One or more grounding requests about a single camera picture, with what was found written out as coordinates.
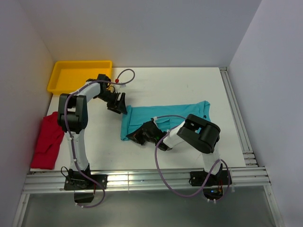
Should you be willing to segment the teal t shirt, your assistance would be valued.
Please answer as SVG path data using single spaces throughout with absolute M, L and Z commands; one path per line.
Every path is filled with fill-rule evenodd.
M 127 114 L 122 117 L 120 139 L 127 141 L 128 134 L 136 131 L 143 123 L 157 117 L 156 124 L 162 131 L 166 131 L 181 124 L 189 114 L 196 115 L 210 121 L 210 103 L 202 101 L 196 104 L 165 105 L 165 106 L 139 106 L 126 107 Z

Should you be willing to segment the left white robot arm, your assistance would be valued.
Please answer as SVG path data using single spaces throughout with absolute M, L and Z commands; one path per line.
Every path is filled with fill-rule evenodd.
M 92 184 L 84 141 L 84 132 L 89 121 L 88 102 L 99 98 L 106 102 L 108 110 L 127 114 L 125 93 L 110 91 L 110 84 L 114 82 L 108 76 L 99 74 L 96 79 L 88 79 L 76 91 L 59 96 L 57 121 L 69 141 L 71 158 L 68 179 L 74 180 L 82 189 L 87 189 Z

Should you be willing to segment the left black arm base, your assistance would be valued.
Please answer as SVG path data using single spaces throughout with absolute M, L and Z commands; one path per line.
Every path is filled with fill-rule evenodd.
M 74 201 L 76 204 L 92 207 L 89 203 L 93 202 L 96 191 L 105 191 L 107 188 L 106 174 L 92 175 L 90 167 L 82 171 L 86 177 L 80 172 L 72 169 L 67 169 L 63 166 L 60 170 L 61 174 L 65 178 L 64 191 L 74 191 Z

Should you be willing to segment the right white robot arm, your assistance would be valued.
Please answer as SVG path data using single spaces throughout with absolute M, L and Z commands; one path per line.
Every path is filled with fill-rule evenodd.
M 182 142 L 186 142 L 202 153 L 205 180 L 209 184 L 216 184 L 222 177 L 222 161 L 216 149 L 220 139 L 221 129 L 216 124 L 189 114 L 180 118 L 183 122 L 172 129 L 161 130 L 157 121 L 165 116 L 153 117 L 134 132 L 126 135 L 131 141 L 144 145 L 146 142 L 155 144 L 162 151 L 173 149 Z

